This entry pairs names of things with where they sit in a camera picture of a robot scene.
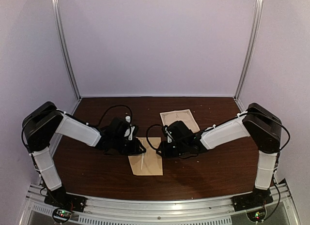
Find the ornate letter sheet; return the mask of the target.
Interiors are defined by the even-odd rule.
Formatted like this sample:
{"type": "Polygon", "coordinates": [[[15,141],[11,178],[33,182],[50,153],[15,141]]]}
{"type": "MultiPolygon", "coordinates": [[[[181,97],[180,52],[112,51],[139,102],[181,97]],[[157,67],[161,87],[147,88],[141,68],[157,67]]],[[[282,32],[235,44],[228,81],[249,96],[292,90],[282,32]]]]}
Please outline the ornate letter sheet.
{"type": "Polygon", "coordinates": [[[143,170],[144,157],[145,157],[145,153],[143,153],[143,154],[141,155],[141,161],[140,161],[140,170],[141,170],[141,171],[143,170]]]}
{"type": "Polygon", "coordinates": [[[162,112],[160,118],[163,125],[169,126],[173,122],[180,120],[194,133],[200,130],[190,109],[162,112]]]}

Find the brown kraft envelope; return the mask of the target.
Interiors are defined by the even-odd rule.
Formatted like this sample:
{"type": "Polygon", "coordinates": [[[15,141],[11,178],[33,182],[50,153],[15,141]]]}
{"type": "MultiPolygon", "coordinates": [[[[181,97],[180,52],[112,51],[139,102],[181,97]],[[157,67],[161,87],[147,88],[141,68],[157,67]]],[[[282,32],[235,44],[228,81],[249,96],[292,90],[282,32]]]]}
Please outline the brown kraft envelope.
{"type": "Polygon", "coordinates": [[[141,155],[129,156],[129,163],[133,175],[135,176],[162,176],[163,165],[162,157],[156,154],[156,151],[150,147],[145,137],[138,138],[146,148],[143,170],[140,170],[141,155]]]}

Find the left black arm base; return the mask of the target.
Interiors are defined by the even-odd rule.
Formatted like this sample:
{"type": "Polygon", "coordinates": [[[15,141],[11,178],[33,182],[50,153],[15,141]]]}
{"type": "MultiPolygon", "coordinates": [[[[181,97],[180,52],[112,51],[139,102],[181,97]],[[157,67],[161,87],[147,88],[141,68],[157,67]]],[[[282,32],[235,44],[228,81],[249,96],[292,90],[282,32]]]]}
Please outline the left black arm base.
{"type": "Polygon", "coordinates": [[[83,196],[68,194],[64,186],[52,191],[47,188],[44,203],[57,208],[84,212],[86,198],[83,196]]]}

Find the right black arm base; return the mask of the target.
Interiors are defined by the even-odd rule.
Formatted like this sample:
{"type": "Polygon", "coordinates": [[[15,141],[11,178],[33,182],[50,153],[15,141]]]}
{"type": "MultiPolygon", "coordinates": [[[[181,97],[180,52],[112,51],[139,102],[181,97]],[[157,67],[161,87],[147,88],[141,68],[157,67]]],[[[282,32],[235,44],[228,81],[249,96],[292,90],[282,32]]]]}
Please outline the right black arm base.
{"type": "Polygon", "coordinates": [[[250,193],[232,197],[234,211],[263,207],[272,202],[273,197],[269,188],[267,190],[262,190],[254,187],[253,191],[250,193]]]}

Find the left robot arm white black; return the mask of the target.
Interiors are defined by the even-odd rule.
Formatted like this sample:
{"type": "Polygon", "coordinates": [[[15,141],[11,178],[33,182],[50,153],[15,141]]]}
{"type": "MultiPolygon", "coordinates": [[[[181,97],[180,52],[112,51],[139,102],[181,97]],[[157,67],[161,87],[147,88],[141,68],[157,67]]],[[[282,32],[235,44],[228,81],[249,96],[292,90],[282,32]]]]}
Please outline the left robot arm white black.
{"type": "Polygon", "coordinates": [[[23,120],[21,140],[46,186],[47,195],[58,207],[64,208],[70,198],[49,150],[52,137],[63,135],[106,155],[136,156],[146,152],[136,138],[138,130],[138,126],[132,124],[132,115],[115,117],[109,125],[100,127],[81,121],[48,101],[23,120]]]}

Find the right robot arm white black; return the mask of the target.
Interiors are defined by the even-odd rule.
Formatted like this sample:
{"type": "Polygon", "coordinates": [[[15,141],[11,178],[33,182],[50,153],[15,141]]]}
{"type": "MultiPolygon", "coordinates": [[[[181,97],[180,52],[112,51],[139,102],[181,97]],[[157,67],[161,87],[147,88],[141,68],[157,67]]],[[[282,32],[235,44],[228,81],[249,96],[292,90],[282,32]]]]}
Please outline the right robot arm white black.
{"type": "Polygon", "coordinates": [[[162,141],[156,153],[165,158],[190,158],[208,152],[222,144],[251,137],[259,151],[257,175],[248,202],[259,206],[269,196],[269,187],[278,167],[282,131],[288,132],[281,120],[257,103],[219,125],[193,132],[183,121],[177,120],[162,128],[166,141],[162,141]]]}

